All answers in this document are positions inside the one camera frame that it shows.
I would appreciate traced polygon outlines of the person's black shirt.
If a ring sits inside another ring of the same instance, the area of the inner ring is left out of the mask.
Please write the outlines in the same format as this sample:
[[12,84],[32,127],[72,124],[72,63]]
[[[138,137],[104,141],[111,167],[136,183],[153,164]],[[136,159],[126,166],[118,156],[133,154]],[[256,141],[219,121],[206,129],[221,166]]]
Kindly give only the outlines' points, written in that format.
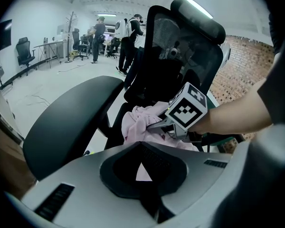
[[264,125],[285,124],[285,21],[275,9],[269,14],[269,29],[276,59],[257,90],[261,102],[259,118]]

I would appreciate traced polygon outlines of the black mesh office chair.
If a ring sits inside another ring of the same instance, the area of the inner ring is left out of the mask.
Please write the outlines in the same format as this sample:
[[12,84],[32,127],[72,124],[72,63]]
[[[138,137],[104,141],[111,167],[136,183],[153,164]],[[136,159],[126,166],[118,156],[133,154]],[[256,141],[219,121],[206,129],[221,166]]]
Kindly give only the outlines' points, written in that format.
[[42,180],[81,157],[96,130],[107,138],[106,148],[121,145],[127,110],[169,102],[186,81],[206,94],[223,61],[225,38],[224,27],[187,0],[174,0],[169,9],[150,7],[141,67],[113,126],[107,111],[124,86],[121,79],[98,76],[71,88],[40,115],[24,141],[32,174]]
[[120,39],[114,37],[110,42],[110,46],[109,46],[109,49],[107,50],[106,56],[117,58],[116,53],[118,52],[118,47],[120,46],[120,44],[121,44]]
[[78,55],[73,57],[73,59],[81,58],[82,61],[84,58],[89,59],[89,57],[88,57],[88,48],[89,48],[88,41],[85,40],[85,37],[79,36],[79,29],[75,28],[74,31],[72,32],[72,36],[73,36],[72,49],[73,49],[73,51],[78,52]]
[[27,37],[20,38],[16,44],[19,66],[26,66],[25,73],[28,76],[30,62],[35,59],[35,50],[30,50],[30,41]]

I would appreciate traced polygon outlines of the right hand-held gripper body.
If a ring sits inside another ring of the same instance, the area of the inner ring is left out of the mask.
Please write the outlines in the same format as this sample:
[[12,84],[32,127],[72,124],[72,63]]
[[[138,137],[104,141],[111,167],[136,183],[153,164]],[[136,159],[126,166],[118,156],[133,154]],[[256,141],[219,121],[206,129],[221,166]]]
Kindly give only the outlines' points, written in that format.
[[194,85],[186,82],[162,115],[162,121],[147,127],[150,133],[167,133],[171,138],[183,142],[201,142],[201,135],[189,132],[208,112],[206,96]]

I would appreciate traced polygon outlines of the person's right forearm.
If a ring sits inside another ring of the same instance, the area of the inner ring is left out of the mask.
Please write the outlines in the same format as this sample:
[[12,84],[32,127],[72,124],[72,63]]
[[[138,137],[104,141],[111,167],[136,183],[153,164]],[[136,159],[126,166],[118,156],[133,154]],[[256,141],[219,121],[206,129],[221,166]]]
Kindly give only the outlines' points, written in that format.
[[271,117],[257,92],[265,82],[264,78],[241,98],[210,109],[189,131],[198,134],[246,134],[270,126]]

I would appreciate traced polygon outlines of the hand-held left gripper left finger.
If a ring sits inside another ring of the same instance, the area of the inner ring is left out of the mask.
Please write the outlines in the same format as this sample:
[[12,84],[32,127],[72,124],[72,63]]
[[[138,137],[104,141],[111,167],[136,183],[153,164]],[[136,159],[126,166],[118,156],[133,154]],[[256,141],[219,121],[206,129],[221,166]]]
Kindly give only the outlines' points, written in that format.
[[105,150],[107,158],[100,166],[100,179],[116,196],[126,199],[141,199],[145,183],[137,181],[137,172],[142,163],[143,142],[119,145]]

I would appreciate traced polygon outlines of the black coat rack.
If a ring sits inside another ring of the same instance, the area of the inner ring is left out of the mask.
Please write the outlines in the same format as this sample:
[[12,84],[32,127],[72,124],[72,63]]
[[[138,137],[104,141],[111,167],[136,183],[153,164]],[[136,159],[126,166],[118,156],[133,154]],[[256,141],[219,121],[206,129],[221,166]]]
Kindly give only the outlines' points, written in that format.
[[70,32],[71,32],[71,28],[72,28],[72,24],[77,20],[77,15],[74,13],[74,11],[72,11],[71,15],[69,18],[67,18],[67,22],[68,22],[68,29],[67,29],[67,38],[66,38],[66,61],[65,63],[71,63],[72,60],[70,59],[69,56],[69,44],[70,44]]

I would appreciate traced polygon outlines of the pink cloth garment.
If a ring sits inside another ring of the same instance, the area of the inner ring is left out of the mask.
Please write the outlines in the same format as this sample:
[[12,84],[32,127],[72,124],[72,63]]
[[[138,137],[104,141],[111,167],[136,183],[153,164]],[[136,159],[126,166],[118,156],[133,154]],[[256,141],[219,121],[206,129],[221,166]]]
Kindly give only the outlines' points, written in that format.
[[159,115],[167,108],[167,102],[157,102],[154,106],[135,106],[132,111],[126,112],[121,127],[124,143],[154,142],[174,148],[197,151],[197,147],[192,143],[175,140],[167,133],[156,134],[146,130],[149,125],[162,120]]

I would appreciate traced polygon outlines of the black television screen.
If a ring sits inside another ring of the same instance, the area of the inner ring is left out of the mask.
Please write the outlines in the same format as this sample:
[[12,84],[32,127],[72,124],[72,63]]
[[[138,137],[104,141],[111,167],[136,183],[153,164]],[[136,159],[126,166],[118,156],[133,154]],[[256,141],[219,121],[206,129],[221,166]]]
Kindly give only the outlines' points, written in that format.
[[0,22],[0,51],[11,46],[11,26],[11,19]]

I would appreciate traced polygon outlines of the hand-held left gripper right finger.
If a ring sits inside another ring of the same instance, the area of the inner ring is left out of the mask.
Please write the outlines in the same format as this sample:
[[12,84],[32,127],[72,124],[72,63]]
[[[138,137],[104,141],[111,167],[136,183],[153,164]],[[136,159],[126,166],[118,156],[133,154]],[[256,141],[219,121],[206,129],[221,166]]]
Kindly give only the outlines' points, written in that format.
[[141,163],[151,178],[141,183],[159,196],[175,193],[187,177],[185,162],[145,142],[140,148]]

